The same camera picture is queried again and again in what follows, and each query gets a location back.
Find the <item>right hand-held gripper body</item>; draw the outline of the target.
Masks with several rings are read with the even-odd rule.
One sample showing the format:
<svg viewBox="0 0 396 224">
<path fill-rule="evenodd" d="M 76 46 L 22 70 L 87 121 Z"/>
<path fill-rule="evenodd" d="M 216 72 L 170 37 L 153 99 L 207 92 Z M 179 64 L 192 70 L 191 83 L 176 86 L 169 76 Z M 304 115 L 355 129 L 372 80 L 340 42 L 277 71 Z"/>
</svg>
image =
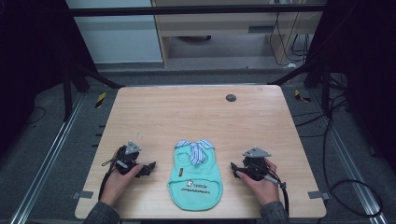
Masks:
<svg viewBox="0 0 396 224">
<path fill-rule="evenodd" d="M 264 158 L 271 156 L 269 152 L 259 147 L 253 147 L 243 152 L 242 155 L 245 157 L 243 159 L 244 167 L 242 168 L 242 173 L 255 181 L 263 180 L 268 175 L 269 168 Z"/>
</svg>

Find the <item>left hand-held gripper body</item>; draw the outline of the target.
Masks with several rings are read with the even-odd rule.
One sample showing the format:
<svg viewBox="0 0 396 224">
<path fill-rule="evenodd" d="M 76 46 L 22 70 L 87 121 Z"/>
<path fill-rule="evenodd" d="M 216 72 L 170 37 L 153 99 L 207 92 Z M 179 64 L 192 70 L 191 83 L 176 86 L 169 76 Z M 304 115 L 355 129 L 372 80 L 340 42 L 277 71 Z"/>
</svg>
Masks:
<svg viewBox="0 0 396 224">
<path fill-rule="evenodd" d="M 136 159 L 141 150 L 142 148 L 132 140 L 129 140 L 126 145 L 119 148 L 115 163 L 116 168 L 122 175 L 126 175 L 136 166 Z"/>
</svg>

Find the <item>mint green pet shirt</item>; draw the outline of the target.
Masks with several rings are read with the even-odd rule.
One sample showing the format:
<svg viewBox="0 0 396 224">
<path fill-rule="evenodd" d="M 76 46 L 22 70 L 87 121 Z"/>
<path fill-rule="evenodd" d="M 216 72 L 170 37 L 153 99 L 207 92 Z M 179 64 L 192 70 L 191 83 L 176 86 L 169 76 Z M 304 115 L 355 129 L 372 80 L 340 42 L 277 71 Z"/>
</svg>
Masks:
<svg viewBox="0 0 396 224">
<path fill-rule="evenodd" d="M 177 142 L 167 187 L 172 201 L 182 210 L 205 211 L 219 203 L 223 184 L 209 140 Z"/>
</svg>

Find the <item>person's right hand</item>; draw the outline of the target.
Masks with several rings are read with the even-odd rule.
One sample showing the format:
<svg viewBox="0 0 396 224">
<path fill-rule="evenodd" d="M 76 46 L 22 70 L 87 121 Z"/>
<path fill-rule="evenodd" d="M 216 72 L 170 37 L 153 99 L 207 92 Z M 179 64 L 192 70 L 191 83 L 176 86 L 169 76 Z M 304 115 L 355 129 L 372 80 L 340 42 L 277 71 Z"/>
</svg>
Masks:
<svg viewBox="0 0 396 224">
<path fill-rule="evenodd" d="M 266 179 L 255 181 L 248 175 L 241 180 L 252 190 L 261 206 L 280 201 L 277 184 Z"/>
</svg>

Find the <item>person's left hand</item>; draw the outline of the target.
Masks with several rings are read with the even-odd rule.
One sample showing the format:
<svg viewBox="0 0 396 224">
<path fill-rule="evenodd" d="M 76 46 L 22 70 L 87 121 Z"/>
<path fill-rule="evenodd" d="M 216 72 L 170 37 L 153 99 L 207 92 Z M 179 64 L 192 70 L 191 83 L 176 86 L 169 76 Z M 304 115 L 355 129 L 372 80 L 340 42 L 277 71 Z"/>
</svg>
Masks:
<svg viewBox="0 0 396 224">
<path fill-rule="evenodd" d="M 110 207 L 115 207 L 123 192 L 127 190 L 128 186 L 133 182 L 135 176 L 142 168 L 142 164 L 137 164 L 126 175 L 122 175 L 118 170 L 112 171 L 105 183 L 99 201 Z"/>
</svg>

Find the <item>yellow black hazard tape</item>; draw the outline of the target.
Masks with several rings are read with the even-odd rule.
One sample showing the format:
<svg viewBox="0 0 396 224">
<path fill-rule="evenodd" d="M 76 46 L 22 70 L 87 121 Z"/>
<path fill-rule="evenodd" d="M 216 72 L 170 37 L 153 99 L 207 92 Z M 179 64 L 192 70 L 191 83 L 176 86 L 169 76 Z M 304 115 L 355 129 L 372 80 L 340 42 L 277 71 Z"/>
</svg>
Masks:
<svg viewBox="0 0 396 224">
<path fill-rule="evenodd" d="M 105 97 L 106 97 L 106 92 L 104 92 L 104 91 L 101 92 L 101 93 L 99 94 L 98 98 L 97 98 L 97 101 L 96 101 L 96 103 L 95 103 L 94 108 L 100 108 L 101 105 L 102 105 L 102 103 L 103 103 L 103 101 L 104 101 L 104 99 L 105 99 Z"/>
<path fill-rule="evenodd" d="M 295 99 L 300 100 L 302 102 L 306 102 L 306 103 L 312 102 L 309 97 L 303 97 L 298 90 L 294 91 L 294 97 Z"/>
</svg>

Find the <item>black metal stand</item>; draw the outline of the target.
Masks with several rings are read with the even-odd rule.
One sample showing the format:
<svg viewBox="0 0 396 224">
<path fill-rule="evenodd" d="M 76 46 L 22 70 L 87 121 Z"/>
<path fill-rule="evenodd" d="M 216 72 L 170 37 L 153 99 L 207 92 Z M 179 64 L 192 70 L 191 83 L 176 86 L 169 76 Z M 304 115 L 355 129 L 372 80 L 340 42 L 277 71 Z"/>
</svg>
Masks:
<svg viewBox="0 0 396 224">
<path fill-rule="evenodd" d="M 75 87 L 78 89 L 78 92 L 87 92 L 90 89 L 90 85 L 85 76 L 92 77 L 111 89 L 123 88 L 123 85 L 101 76 L 98 72 L 93 71 L 86 66 L 69 63 L 64 67 L 62 74 L 64 87 L 64 121 L 68 121 L 71 118 L 73 112 L 71 92 L 72 85 L 75 85 Z"/>
<path fill-rule="evenodd" d="M 331 69 L 330 65 L 326 60 L 308 60 L 304 65 L 294 69 L 285 76 L 268 82 L 268 85 L 281 86 L 288 80 L 299 76 L 302 73 L 307 73 L 307 77 L 304 80 L 304 85 L 308 88 L 314 88 L 321 83 L 321 108 L 326 115 L 330 113 L 330 76 Z"/>
</svg>

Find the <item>white cabinet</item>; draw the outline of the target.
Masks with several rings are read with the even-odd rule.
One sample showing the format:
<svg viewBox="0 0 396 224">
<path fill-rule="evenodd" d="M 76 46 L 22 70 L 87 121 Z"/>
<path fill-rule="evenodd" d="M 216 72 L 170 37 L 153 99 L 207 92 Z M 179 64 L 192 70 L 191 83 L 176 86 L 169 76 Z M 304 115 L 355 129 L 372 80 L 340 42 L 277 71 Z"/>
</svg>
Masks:
<svg viewBox="0 0 396 224">
<path fill-rule="evenodd" d="M 70 9 L 151 7 L 150 0 L 66 0 Z M 161 63 L 163 61 L 154 17 L 75 17 L 96 64 Z"/>
</svg>

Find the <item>dark curtain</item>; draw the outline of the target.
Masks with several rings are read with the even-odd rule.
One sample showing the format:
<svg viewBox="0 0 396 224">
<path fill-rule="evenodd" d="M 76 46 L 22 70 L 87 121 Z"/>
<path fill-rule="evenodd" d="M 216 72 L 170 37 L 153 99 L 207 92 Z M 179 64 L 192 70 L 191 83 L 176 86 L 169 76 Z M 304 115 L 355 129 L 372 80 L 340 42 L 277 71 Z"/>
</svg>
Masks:
<svg viewBox="0 0 396 224">
<path fill-rule="evenodd" d="M 35 97 L 63 82 L 67 65 L 96 69 L 66 0 L 0 0 L 0 158 L 33 112 Z"/>
<path fill-rule="evenodd" d="M 326 0 L 308 58 L 347 77 L 347 98 L 396 174 L 396 0 Z"/>
</svg>

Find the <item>light wooden desk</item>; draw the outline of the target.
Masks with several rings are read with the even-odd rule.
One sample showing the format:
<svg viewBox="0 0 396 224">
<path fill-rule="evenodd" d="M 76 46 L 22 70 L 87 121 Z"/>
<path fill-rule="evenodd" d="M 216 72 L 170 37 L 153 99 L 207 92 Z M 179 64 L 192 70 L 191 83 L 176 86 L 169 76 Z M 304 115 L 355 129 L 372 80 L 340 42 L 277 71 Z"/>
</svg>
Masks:
<svg viewBox="0 0 396 224">
<path fill-rule="evenodd" d="M 324 4 L 327 0 L 150 0 L 155 7 Z M 312 35 L 318 27 L 319 12 L 270 12 L 157 15 L 155 17 L 163 58 L 168 58 L 173 36 L 264 34 L 277 63 L 291 59 L 294 37 Z"/>
</svg>

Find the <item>grey metal table bracket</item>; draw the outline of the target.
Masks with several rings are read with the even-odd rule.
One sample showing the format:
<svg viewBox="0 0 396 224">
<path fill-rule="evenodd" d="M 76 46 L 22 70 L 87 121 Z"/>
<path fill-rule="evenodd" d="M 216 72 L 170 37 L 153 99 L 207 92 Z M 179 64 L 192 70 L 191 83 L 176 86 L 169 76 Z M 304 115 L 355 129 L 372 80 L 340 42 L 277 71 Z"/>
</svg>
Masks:
<svg viewBox="0 0 396 224">
<path fill-rule="evenodd" d="M 308 197 L 310 199 L 322 199 L 323 201 L 329 200 L 331 195 L 328 192 L 321 192 L 321 191 L 308 191 Z"/>
<path fill-rule="evenodd" d="M 86 191 L 86 190 L 82 190 L 82 191 L 75 191 L 72 194 L 72 198 L 74 200 L 80 199 L 80 198 L 84 198 L 84 199 L 90 199 L 93 195 L 92 191 Z"/>
</svg>

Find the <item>aluminium floor rail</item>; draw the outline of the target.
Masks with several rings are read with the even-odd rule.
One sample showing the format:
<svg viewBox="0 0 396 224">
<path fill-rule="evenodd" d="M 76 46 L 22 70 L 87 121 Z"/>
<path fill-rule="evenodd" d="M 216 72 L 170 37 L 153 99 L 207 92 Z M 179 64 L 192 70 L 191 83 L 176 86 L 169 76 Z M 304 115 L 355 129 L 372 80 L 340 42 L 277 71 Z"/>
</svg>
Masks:
<svg viewBox="0 0 396 224">
<path fill-rule="evenodd" d="M 314 105 L 321 113 L 321 119 L 325 125 L 322 143 L 322 170 L 328 193 L 331 195 L 329 200 L 334 199 L 350 213 L 359 217 L 368 218 L 372 224 L 388 224 L 388 221 L 383 214 L 384 204 L 382 199 L 378 193 L 365 182 L 360 170 L 357 168 L 355 162 L 351 159 L 350 154 L 347 152 L 347 148 L 342 141 L 339 132 L 332 125 L 332 112 L 335 109 L 335 105 L 333 105 L 333 103 L 342 105 L 344 102 L 338 102 L 337 97 L 335 97 L 335 99 L 329 105 L 330 113 L 326 115 L 321 108 L 321 100 L 319 99 L 318 93 L 316 91 L 309 91 L 309 94 L 311 95 Z M 326 167 L 326 145 L 328 140 L 332 142 L 332 147 L 337 153 L 347 175 L 347 178 L 339 180 L 333 184 L 329 183 Z M 351 185 L 351 187 L 354 189 L 354 192 L 361 203 L 363 212 L 352 209 L 339 197 L 333 195 L 333 192 L 337 187 L 345 184 Z"/>
<path fill-rule="evenodd" d="M 84 99 L 85 93 L 77 94 L 76 101 L 72 105 L 72 111 L 69 118 L 62 123 L 62 126 L 59 132 L 57 132 L 57 135 L 55 136 L 45 159 L 41 163 L 32 184 L 25 193 L 23 200 L 13 214 L 9 224 L 25 224 L 33 207 L 35 206 L 35 202 L 40 195 L 41 190 L 48 179 L 50 171 L 56 162 L 60 151 L 63 148 L 64 141 L 66 140 L 70 130 L 73 127 L 73 124 L 75 123 Z"/>
</svg>

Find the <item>black horizontal frame bar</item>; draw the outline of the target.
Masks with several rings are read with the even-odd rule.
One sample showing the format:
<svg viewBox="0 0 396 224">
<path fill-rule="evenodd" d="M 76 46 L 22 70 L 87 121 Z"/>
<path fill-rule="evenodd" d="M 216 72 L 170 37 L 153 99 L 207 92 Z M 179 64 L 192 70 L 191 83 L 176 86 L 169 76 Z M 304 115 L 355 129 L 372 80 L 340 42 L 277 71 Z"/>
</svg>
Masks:
<svg viewBox="0 0 396 224">
<path fill-rule="evenodd" d="M 67 11 L 73 17 L 94 16 L 143 16 L 143 15 L 187 15 L 222 13 L 270 13 L 270 12 L 319 12 L 327 9 L 326 4 L 291 5 L 232 5 L 232 6 L 177 6 L 177 7 L 113 7 L 72 8 Z"/>
</svg>

